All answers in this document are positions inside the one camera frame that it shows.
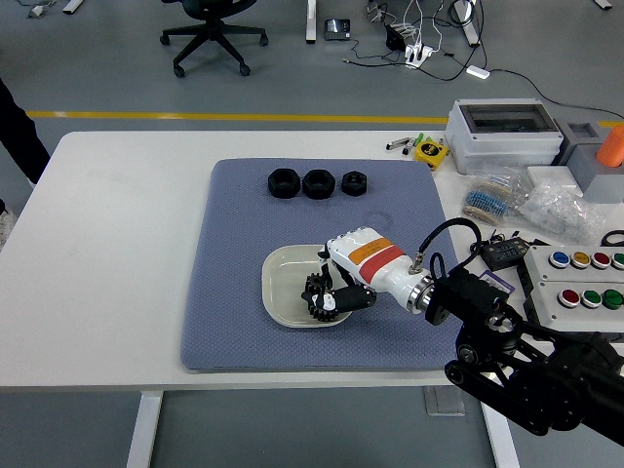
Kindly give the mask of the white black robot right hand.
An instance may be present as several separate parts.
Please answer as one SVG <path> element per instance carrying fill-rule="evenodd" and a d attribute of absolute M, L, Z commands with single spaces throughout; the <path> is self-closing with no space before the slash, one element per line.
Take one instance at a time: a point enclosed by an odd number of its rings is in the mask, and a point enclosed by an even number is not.
<path fill-rule="evenodd" d="M 391 293 L 399 305 L 418 314 L 426 309 L 433 288 L 423 257 L 419 252 L 410 258 L 372 228 L 349 231 L 318 251 L 320 272 L 306 278 L 301 298 L 321 322 L 373 306 L 378 293 Z"/>

